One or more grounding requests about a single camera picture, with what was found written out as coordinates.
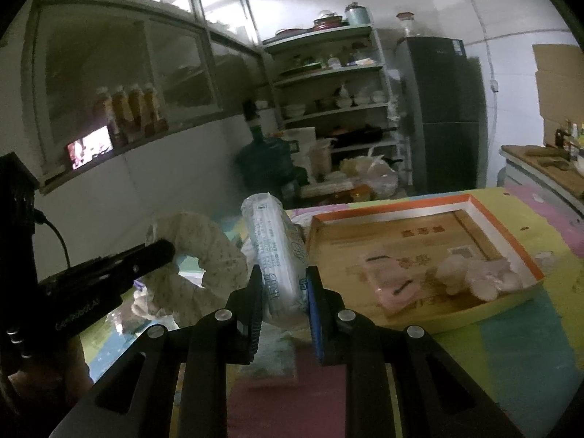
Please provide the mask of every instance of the electrical wire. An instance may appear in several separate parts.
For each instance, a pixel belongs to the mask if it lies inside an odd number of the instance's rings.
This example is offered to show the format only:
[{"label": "electrical wire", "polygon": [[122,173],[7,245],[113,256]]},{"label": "electrical wire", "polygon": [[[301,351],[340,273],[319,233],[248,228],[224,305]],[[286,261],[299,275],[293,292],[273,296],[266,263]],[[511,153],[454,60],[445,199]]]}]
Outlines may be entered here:
[{"label": "electrical wire", "polygon": [[71,261],[69,261],[69,252],[67,250],[67,245],[65,244],[65,240],[63,239],[61,232],[59,232],[59,230],[53,225],[53,223],[48,220],[45,216],[45,214],[42,213],[42,211],[39,211],[38,209],[34,210],[34,222],[36,222],[37,224],[46,224],[49,226],[49,228],[55,233],[55,235],[57,236],[57,238],[59,239],[61,246],[63,247],[63,252],[65,253],[65,260],[67,262],[67,268],[70,269],[71,268]]},{"label": "electrical wire", "polygon": [[[478,11],[477,1],[476,0],[470,0],[470,1],[471,1],[472,9],[474,10],[475,14],[477,15],[478,23],[481,25],[481,29],[483,30],[483,39],[484,39],[485,46],[487,48],[487,61],[489,62],[489,69],[491,72],[491,80],[495,80],[495,68],[493,66],[493,59],[491,57],[491,46],[489,45],[489,35],[487,34],[487,26],[485,25],[485,22],[483,21],[483,17],[481,17],[481,13]],[[489,165],[489,161],[491,160],[491,149],[493,146],[493,142],[495,141],[495,134],[497,131],[497,92],[493,91],[492,89],[491,89],[491,92],[493,93],[493,125],[491,128],[491,134],[488,135],[487,166],[485,167],[485,169],[487,169],[487,167]],[[488,116],[487,116],[487,132],[488,132],[488,130],[489,130],[489,127],[488,127]]]}]

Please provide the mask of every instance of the cardboard box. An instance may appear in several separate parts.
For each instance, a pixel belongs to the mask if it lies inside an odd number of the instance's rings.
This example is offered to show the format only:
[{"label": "cardboard box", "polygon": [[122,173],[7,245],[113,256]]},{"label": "cardboard box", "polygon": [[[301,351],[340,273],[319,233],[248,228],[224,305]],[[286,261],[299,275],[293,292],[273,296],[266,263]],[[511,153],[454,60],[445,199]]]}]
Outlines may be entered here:
[{"label": "cardboard box", "polygon": [[547,70],[535,73],[539,113],[544,119],[566,125],[584,121],[584,78],[566,77]]},{"label": "cardboard box", "polygon": [[584,123],[584,55],[568,44],[534,44],[533,52],[544,143],[554,145],[558,128]]},{"label": "cardboard box", "polygon": [[584,78],[584,57],[580,46],[569,44],[534,44],[538,70],[567,77]]}]

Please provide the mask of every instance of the black cable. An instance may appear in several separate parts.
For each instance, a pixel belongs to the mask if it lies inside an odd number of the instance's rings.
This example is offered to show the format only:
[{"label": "black cable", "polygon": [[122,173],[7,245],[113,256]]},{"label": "black cable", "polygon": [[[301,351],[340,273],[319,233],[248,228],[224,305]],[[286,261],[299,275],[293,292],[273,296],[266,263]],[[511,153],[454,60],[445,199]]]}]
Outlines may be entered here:
[{"label": "black cable", "polygon": [[45,217],[45,214],[43,214],[38,209],[34,210],[34,222],[36,222],[38,224],[43,224],[43,223],[47,224],[51,228],[51,230],[55,233],[55,235],[57,236],[57,238],[59,239],[59,241],[61,242],[61,245],[63,247],[63,252],[65,253],[65,260],[67,262],[67,268],[70,269],[71,268],[71,261],[69,261],[69,252],[67,251],[67,245],[65,244],[65,240],[61,236],[61,233],[58,231],[58,229],[53,225],[53,223],[50,220],[48,220]]}]

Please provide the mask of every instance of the wooden tray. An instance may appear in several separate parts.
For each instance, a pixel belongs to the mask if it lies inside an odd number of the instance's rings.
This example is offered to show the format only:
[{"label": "wooden tray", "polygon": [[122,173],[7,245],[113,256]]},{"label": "wooden tray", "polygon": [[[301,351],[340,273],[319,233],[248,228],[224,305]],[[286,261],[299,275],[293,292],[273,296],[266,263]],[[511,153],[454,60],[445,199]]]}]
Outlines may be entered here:
[{"label": "wooden tray", "polygon": [[[325,288],[340,293],[347,308],[394,329],[418,324],[436,333],[488,318],[533,298],[544,277],[519,242],[471,194],[318,214],[307,247]],[[360,255],[381,247],[423,281],[420,299],[395,315],[385,314],[359,261]],[[434,274],[449,253],[483,260],[505,257],[525,289],[489,303],[469,292],[448,296]]]}]

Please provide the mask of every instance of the metal screw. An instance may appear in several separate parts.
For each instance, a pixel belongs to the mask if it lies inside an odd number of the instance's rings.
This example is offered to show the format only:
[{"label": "metal screw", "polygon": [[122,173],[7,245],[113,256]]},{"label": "metal screw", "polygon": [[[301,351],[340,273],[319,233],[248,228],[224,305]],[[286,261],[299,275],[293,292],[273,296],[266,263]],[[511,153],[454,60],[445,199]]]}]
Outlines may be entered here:
[{"label": "metal screw", "polygon": [[148,338],[156,339],[164,334],[164,327],[160,324],[155,324],[154,326],[148,328]]},{"label": "metal screw", "polygon": [[421,338],[425,333],[425,331],[420,326],[416,326],[415,324],[413,326],[408,326],[407,332],[410,338],[415,339]]},{"label": "metal screw", "polygon": [[352,321],[357,317],[353,310],[341,310],[337,316],[341,321]]},{"label": "metal screw", "polygon": [[229,310],[215,311],[215,319],[217,319],[218,321],[227,321],[228,319],[231,319],[232,316],[233,313]]}]

